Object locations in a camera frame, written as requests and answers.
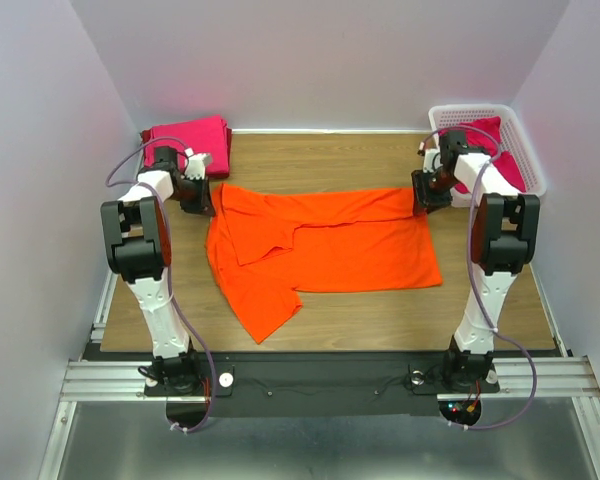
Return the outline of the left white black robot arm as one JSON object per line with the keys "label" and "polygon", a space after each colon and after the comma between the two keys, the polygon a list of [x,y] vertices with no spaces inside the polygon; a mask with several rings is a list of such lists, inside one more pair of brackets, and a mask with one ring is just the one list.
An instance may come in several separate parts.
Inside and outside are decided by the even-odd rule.
{"label": "left white black robot arm", "polygon": [[105,185],[126,186],[124,195],[101,205],[100,215],[107,262],[136,298],[149,329],[153,359],[139,373],[149,387],[168,394],[210,394],[215,379],[203,373],[191,341],[195,335],[177,304],[172,286],[172,243],[164,203],[173,199],[190,214],[212,217],[206,169],[209,153],[155,148],[153,163],[140,168],[134,179]]}

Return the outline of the orange t shirt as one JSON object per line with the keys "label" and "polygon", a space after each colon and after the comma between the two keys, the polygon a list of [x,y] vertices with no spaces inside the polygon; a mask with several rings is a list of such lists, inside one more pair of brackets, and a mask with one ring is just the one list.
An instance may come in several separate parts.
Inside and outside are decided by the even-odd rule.
{"label": "orange t shirt", "polygon": [[206,240],[214,279],[246,332],[264,342],[309,293],[442,285],[412,188],[294,195],[223,183]]}

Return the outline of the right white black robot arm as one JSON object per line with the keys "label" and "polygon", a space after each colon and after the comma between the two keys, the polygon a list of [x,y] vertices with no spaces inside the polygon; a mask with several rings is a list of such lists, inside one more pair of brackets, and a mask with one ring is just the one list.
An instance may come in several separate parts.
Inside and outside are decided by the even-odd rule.
{"label": "right white black robot arm", "polygon": [[535,253],[540,199],[511,184],[495,167],[502,147],[469,125],[441,128],[435,149],[423,141],[418,154],[430,167],[412,172],[413,213],[428,215],[452,204],[451,190],[470,194],[465,255],[470,294],[463,318],[440,366],[442,383],[462,390],[492,376],[494,339],[506,296]]}

